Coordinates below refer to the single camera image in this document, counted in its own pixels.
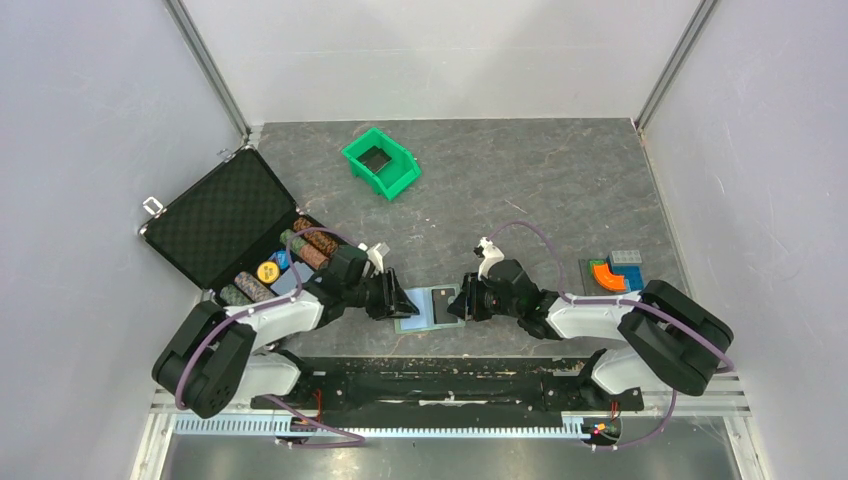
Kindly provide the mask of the green card holder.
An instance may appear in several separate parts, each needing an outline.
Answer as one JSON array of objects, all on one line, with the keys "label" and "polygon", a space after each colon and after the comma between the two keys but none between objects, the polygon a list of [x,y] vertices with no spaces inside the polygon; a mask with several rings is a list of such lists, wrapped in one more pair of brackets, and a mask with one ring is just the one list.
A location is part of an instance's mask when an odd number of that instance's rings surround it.
[{"label": "green card holder", "polygon": [[460,324],[458,326],[452,327],[438,327],[433,324],[433,314],[432,314],[432,303],[431,303],[431,291],[436,287],[450,287],[456,289],[457,294],[460,291],[460,286],[458,284],[448,284],[448,285],[440,285],[440,286],[431,286],[431,287],[419,287],[407,289],[406,293],[409,298],[414,302],[414,304],[419,309],[419,314],[417,316],[413,316],[411,318],[401,318],[395,320],[395,332],[397,334],[408,334],[408,333],[420,333],[427,332],[439,329],[448,329],[448,328],[461,328],[465,326],[464,320],[460,319]]}]

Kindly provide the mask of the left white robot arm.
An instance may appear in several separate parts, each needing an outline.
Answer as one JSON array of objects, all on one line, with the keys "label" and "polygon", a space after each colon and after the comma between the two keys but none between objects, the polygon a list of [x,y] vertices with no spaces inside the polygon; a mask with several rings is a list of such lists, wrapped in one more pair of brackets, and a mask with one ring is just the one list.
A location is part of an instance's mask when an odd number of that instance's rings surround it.
[{"label": "left white robot arm", "polygon": [[348,308],[374,320],[408,318],[418,307],[382,263],[384,245],[363,250],[344,245],[328,263],[284,296],[239,307],[196,304],[153,364],[154,382],[175,406],[208,419],[234,400],[270,394],[290,407],[314,394],[305,364],[266,346],[322,328]]}]

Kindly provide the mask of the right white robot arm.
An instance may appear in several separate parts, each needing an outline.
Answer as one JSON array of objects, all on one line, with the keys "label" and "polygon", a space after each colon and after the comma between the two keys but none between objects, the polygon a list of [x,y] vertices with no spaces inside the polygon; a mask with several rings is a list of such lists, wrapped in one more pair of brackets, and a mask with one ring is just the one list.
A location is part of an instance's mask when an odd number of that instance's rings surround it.
[{"label": "right white robot arm", "polygon": [[622,343],[618,350],[601,352],[577,382],[580,400],[591,408],[648,385],[700,396],[715,374],[735,368],[727,355],[731,328],[662,280],[624,294],[580,296],[539,288],[518,261],[509,259],[485,274],[466,274],[447,310],[470,321],[510,317],[538,339]]}]

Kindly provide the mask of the green plastic bin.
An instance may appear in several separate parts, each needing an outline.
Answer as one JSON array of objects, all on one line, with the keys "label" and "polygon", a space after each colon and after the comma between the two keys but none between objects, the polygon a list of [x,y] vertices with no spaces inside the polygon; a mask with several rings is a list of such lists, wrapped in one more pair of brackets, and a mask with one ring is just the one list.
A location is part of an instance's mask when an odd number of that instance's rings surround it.
[{"label": "green plastic bin", "polygon": [[341,152],[352,175],[389,202],[421,175],[414,155],[376,127],[367,130]]}]

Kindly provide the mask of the toy brick assembly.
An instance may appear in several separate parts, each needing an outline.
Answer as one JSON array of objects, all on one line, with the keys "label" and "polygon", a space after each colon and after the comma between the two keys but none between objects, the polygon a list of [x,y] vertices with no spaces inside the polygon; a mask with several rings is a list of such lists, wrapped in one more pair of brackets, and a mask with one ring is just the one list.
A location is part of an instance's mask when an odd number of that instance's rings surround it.
[{"label": "toy brick assembly", "polygon": [[604,296],[642,290],[642,256],[639,250],[613,250],[603,258],[579,259],[586,295]]}]

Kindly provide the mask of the black poker chip case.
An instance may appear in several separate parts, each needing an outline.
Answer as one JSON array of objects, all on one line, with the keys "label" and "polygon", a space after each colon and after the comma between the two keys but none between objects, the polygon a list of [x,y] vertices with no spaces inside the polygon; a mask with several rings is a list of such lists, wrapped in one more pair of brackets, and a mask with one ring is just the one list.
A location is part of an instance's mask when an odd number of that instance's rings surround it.
[{"label": "black poker chip case", "polygon": [[210,300],[193,312],[219,316],[220,291],[251,275],[285,245],[305,213],[258,150],[244,147],[216,166],[142,227],[145,241],[204,291]]}]

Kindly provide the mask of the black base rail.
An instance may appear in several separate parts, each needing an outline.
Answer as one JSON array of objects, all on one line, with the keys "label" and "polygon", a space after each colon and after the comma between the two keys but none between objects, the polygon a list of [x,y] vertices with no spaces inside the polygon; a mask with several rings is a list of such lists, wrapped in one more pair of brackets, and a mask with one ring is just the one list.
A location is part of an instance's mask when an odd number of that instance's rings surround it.
[{"label": "black base rail", "polygon": [[591,357],[307,357],[283,401],[337,428],[556,427],[564,412],[640,412],[604,392]]}]

